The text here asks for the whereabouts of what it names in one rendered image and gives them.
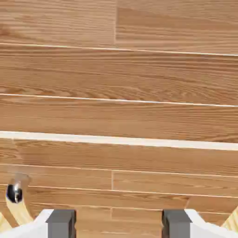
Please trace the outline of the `light wood cabinet door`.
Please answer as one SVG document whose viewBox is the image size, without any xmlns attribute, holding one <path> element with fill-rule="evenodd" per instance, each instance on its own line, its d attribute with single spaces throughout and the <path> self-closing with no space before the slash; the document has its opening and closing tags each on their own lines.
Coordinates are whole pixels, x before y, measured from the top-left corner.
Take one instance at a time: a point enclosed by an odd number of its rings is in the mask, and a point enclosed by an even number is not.
<svg viewBox="0 0 238 238">
<path fill-rule="evenodd" d="M 79 238 L 160 238 L 163 209 L 222 224 L 238 206 L 238 151 L 0 139 L 0 209 L 16 173 L 34 217 L 75 209 Z"/>
<path fill-rule="evenodd" d="M 238 143 L 238 0 L 0 0 L 0 130 Z"/>
</svg>

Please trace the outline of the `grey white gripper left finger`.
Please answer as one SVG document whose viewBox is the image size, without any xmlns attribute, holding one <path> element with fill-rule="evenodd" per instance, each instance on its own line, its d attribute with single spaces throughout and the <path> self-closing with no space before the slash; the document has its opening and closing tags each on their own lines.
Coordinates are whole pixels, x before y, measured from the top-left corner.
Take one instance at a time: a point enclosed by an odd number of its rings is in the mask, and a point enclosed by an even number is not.
<svg viewBox="0 0 238 238">
<path fill-rule="evenodd" d="M 76 211 L 44 209 L 30 223 L 0 234 L 0 238 L 76 238 Z"/>
</svg>

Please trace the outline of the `light wood cabinet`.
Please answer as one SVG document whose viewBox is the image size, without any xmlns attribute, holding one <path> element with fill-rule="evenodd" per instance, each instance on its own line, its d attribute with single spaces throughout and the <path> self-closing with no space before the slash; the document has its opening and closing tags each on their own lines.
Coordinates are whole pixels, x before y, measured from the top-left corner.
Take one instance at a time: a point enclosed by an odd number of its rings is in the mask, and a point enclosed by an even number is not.
<svg viewBox="0 0 238 238">
<path fill-rule="evenodd" d="M 177 140 L 177 139 L 151 139 L 122 136 L 102 136 L 102 135 L 84 135 L 84 134 L 63 134 L 46 132 L 16 132 L 1 131 L 0 139 L 11 140 L 49 140 L 57 142 L 73 143 L 91 143 L 91 144 L 109 144 L 109 145 L 129 145 L 129 146 L 147 146 L 147 147 L 173 147 L 173 148 L 197 148 L 209 150 L 228 150 L 238 151 L 238 143 L 232 142 L 209 142 L 196 140 Z M 13 227 L 0 209 L 0 232 Z"/>
</svg>

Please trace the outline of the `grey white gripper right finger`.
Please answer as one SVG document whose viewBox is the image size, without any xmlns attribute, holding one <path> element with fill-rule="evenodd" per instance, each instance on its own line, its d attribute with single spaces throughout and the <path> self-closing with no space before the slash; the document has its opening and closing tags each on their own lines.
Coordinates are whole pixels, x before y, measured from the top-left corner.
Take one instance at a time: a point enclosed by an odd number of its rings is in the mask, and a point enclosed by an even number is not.
<svg viewBox="0 0 238 238">
<path fill-rule="evenodd" d="M 205 222 L 193 209 L 163 210 L 162 238 L 238 238 L 238 231 Z"/>
</svg>

